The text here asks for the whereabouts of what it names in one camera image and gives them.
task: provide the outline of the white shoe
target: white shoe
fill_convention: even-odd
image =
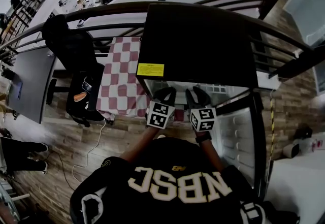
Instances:
[[[44,161],[44,163],[46,164],[45,169],[42,171],[42,174],[46,174],[47,173],[47,168],[49,167],[48,163]]]
[[[49,150],[49,146],[47,144],[44,144],[44,143],[41,143],[41,144],[46,146],[46,150],[45,151],[48,151]]]

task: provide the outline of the chair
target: chair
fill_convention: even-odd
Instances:
[[[62,62],[67,71],[73,73],[69,88],[56,87],[52,80],[47,95],[47,104],[52,102],[54,92],[69,92],[66,111],[77,123],[89,127],[88,120],[101,121],[103,116],[95,109],[104,65],[97,62],[90,35],[79,30],[70,30],[64,15],[48,19],[42,29],[42,36],[47,47]],[[92,86],[90,93],[79,101],[74,95],[85,90],[82,88],[86,80]]]

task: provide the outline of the wristwatch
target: wristwatch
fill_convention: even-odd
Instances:
[[[211,140],[211,136],[209,132],[205,132],[204,135],[200,136],[200,137],[196,137],[195,141],[200,144],[201,142],[205,141],[205,140]]]

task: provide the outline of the black pants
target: black pants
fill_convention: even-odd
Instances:
[[[7,164],[7,172],[13,171],[43,171],[46,167],[43,161],[28,159],[29,152],[46,151],[46,146],[40,143],[20,142],[1,138],[2,150]]]

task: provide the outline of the yellow warning label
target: yellow warning label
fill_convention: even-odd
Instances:
[[[164,64],[139,63],[137,75],[141,76],[164,76]]]

